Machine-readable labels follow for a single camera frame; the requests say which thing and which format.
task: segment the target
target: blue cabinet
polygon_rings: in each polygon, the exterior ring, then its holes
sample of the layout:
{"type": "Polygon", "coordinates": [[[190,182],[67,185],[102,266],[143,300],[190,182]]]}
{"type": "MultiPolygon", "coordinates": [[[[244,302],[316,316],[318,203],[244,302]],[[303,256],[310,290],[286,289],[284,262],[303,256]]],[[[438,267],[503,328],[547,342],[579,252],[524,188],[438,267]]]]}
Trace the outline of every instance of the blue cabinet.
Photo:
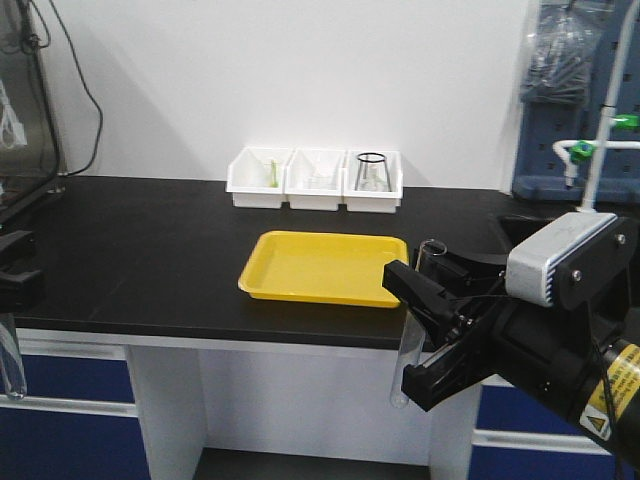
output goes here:
{"type": "MultiPolygon", "coordinates": [[[[602,480],[613,470],[609,455],[474,447],[469,480],[602,480]]],[[[633,478],[630,470],[625,478],[633,478]]]]}
{"type": "Polygon", "coordinates": [[[484,386],[477,428],[516,432],[581,435],[580,431],[522,390],[484,386]]]}
{"type": "Polygon", "coordinates": [[[0,403],[0,478],[150,479],[126,361],[23,361],[27,398],[0,403]]]}
{"type": "Polygon", "coordinates": [[[29,395],[134,403],[127,362],[24,355],[29,395]]]}
{"type": "MultiPolygon", "coordinates": [[[[580,431],[508,384],[482,387],[468,480],[600,480],[614,459],[580,431]]],[[[633,478],[629,467],[626,478],[633,478]]]]}
{"type": "Polygon", "coordinates": [[[137,418],[0,408],[0,478],[147,480],[137,418]]]}

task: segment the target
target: plastic bag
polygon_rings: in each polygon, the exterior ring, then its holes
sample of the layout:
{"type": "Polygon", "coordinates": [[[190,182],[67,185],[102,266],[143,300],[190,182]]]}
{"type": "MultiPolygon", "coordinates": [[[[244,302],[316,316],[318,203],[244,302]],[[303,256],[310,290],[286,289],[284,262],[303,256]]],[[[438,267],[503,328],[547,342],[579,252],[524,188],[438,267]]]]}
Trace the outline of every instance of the plastic bag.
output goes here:
{"type": "Polygon", "coordinates": [[[582,104],[589,94],[593,55],[611,2],[545,3],[531,62],[521,86],[524,102],[582,104]]]}

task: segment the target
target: green valve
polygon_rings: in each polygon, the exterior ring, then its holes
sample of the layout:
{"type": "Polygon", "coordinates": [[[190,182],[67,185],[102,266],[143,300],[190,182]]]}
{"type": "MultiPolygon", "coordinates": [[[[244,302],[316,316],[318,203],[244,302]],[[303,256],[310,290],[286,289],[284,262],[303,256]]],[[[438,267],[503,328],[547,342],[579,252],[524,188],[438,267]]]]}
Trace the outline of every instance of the green valve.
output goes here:
{"type": "Polygon", "coordinates": [[[613,119],[616,122],[613,128],[618,130],[635,130],[640,127],[638,115],[616,115],[613,119]]]}
{"type": "Polygon", "coordinates": [[[586,162],[593,156],[593,152],[595,151],[596,147],[591,143],[580,140],[569,150],[569,152],[571,152],[571,162],[575,164],[586,162]]]}

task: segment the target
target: black countertop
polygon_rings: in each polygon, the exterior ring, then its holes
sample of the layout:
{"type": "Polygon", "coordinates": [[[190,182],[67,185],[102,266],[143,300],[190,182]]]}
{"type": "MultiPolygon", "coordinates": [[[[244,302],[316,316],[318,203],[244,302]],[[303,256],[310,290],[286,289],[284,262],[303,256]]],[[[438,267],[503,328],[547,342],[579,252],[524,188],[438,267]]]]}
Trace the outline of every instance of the black countertop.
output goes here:
{"type": "Polygon", "coordinates": [[[567,205],[495,191],[405,188],[396,214],[235,208],[224,182],[69,179],[8,229],[36,233],[46,300],[17,326],[97,333],[396,349],[404,311],[255,300],[237,287],[258,237],[299,230],[502,252],[490,214],[558,215],[567,205]]]}

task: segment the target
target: yellow tray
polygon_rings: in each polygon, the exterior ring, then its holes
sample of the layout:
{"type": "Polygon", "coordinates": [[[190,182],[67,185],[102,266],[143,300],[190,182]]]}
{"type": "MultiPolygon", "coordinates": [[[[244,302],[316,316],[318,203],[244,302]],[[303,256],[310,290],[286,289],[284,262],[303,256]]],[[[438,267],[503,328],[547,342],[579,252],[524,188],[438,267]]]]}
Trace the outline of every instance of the yellow tray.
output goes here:
{"type": "Polygon", "coordinates": [[[258,239],[238,286],[253,298],[394,308],[383,267],[408,263],[397,238],[338,233],[267,232],[258,239]]]}

